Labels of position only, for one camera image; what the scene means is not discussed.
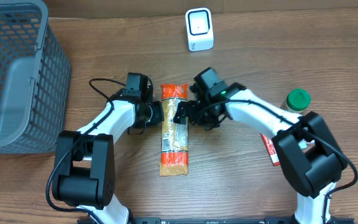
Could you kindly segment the long orange noodle package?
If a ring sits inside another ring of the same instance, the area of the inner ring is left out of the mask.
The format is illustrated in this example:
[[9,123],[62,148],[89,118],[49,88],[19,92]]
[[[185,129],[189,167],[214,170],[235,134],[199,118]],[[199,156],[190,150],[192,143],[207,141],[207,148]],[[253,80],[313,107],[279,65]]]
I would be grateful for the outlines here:
[[163,84],[162,88],[162,151],[159,163],[161,176],[187,175],[188,155],[188,122],[174,123],[178,104],[188,99],[187,84]]

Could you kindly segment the green lidded jar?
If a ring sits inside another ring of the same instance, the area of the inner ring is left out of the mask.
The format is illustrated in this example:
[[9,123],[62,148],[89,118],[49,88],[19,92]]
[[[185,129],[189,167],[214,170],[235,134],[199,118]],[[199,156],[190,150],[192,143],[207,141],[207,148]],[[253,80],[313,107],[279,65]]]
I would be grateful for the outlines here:
[[289,92],[281,105],[281,109],[294,113],[301,113],[309,107],[310,103],[310,94],[304,89],[297,88]]

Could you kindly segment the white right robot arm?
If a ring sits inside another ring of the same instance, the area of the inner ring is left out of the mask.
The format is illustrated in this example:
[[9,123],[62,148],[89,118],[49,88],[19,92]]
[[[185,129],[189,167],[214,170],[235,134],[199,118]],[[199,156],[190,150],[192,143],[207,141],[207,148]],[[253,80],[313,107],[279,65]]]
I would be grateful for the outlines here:
[[196,99],[178,105],[175,123],[215,128],[224,115],[256,129],[272,140],[282,172],[298,193],[295,220],[331,222],[331,194],[349,161],[319,114],[285,111],[239,83],[194,84],[190,90]]

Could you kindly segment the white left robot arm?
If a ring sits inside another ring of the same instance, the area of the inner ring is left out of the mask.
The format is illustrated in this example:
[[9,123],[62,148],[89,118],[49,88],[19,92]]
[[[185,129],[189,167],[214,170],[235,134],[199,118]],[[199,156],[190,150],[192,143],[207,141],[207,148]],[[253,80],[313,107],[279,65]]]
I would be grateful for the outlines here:
[[62,131],[45,198],[59,212],[83,212],[94,223],[134,223],[131,211],[115,196],[114,145],[130,128],[145,130],[163,121],[160,101],[125,95],[106,102],[92,122],[77,131]]

